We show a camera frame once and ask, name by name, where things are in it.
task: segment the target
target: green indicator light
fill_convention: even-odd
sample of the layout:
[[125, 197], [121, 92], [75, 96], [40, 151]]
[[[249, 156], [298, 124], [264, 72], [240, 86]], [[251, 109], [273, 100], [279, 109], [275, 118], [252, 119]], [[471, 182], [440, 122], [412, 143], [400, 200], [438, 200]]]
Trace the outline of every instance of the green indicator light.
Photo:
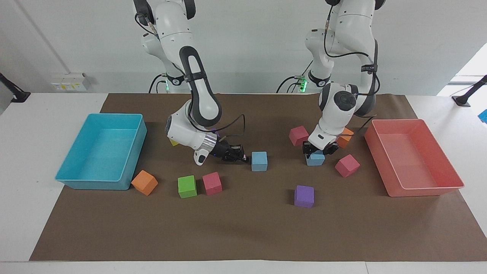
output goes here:
[[300, 92], [306, 92], [306, 86], [307, 85], [308, 85], [308, 81], [303, 79], [303, 82], [301, 83], [301, 86], [300, 86]]

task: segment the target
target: brown table cover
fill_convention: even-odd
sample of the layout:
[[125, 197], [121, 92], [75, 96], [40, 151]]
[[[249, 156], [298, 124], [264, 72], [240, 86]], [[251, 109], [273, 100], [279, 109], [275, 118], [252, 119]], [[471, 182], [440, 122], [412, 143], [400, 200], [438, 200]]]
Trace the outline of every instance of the brown table cover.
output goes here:
[[[459, 191], [443, 196], [387, 196], [363, 132], [323, 166], [306, 166], [289, 130], [311, 132], [318, 95], [217, 95], [220, 125], [245, 113], [248, 154], [267, 151], [268, 171], [223, 164], [199, 167], [193, 151], [172, 147], [167, 117], [189, 95], [110, 94], [101, 112], [142, 113], [147, 137], [135, 170], [159, 181], [150, 196], [128, 191], [62, 190], [30, 260], [180, 261], [486, 261], [487, 239]], [[416, 118], [405, 96], [379, 95], [377, 118]], [[364, 119], [353, 118], [356, 130]], [[241, 122], [222, 134], [236, 134]], [[352, 154], [361, 164], [348, 178], [335, 170]], [[207, 196], [202, 176], [218, 171], [223, 192]], [[199, 195], [180, 199], [177, 178], [195, 175]], [[293, 206], [297, 185], [315, 188], [311, 209]]]

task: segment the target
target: pink plastic bin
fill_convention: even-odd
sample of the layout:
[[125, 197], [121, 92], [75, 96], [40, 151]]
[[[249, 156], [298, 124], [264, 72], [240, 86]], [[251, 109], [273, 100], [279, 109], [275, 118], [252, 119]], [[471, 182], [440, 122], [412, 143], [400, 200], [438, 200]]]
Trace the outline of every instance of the pink plastic bin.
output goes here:
[[442, 195], [465, 186], [421, 119], [373, 120], [365, 140], [391, 197]]

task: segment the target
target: cyan plastic bin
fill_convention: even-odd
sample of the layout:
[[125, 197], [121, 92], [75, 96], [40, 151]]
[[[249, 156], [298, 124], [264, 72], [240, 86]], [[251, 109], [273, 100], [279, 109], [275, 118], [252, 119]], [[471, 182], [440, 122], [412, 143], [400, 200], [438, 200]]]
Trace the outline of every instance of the cyan plastic bin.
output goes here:
[[147, 128], [141, 114], [90, 114], [56, 180], [74, 189], [127, 190]]

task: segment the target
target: red cube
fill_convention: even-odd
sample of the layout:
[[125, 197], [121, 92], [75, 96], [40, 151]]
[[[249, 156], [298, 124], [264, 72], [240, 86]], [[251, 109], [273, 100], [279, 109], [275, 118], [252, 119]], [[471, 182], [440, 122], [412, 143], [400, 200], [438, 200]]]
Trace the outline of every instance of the red cube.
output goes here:
[[218, 172], [203, 176], [203, 184], [205, 185], [206, 195], [213, 195], [222, 191], [222, 182]]
[[309, 133], [306, 131], [306, 129], [303, 126], [296, 127], [291, 129], [289, 132], [289, 139], [291, 140], [291, 143], [295, 147], [301, 146], [304, 141], [307, 141], [309, 137]]
[[360, 164], [351, 154], [343, 157], [340, 161], [338, 161], [338, 164], [335, 166], [335, 168], [344, 178], [352, 175], [355, 171], [357, 171], [359, 167]]

